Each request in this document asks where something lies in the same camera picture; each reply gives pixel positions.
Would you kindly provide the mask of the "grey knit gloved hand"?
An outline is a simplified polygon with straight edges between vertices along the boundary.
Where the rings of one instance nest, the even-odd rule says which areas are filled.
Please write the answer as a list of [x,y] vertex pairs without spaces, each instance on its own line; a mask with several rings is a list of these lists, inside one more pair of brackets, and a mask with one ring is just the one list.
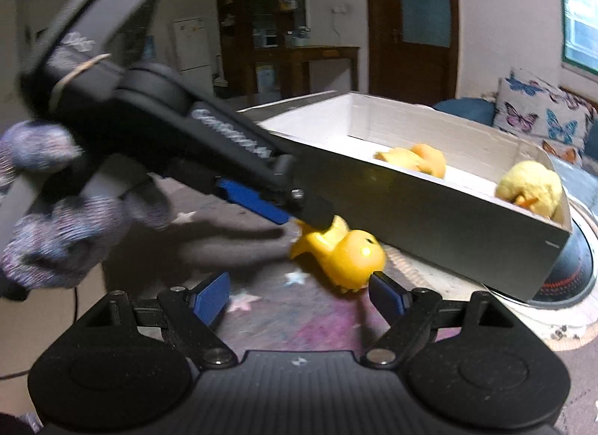
[[[19,173],[57,173],[82,155],[64,127],[24,121],[1,137],[1,199]],[[26,290],[75,288],[139,222],[160,230],[171,222],[167,197],[149,178],[121,198],[67,197],[47,212],[21,218],[3,249],[1,273]]]

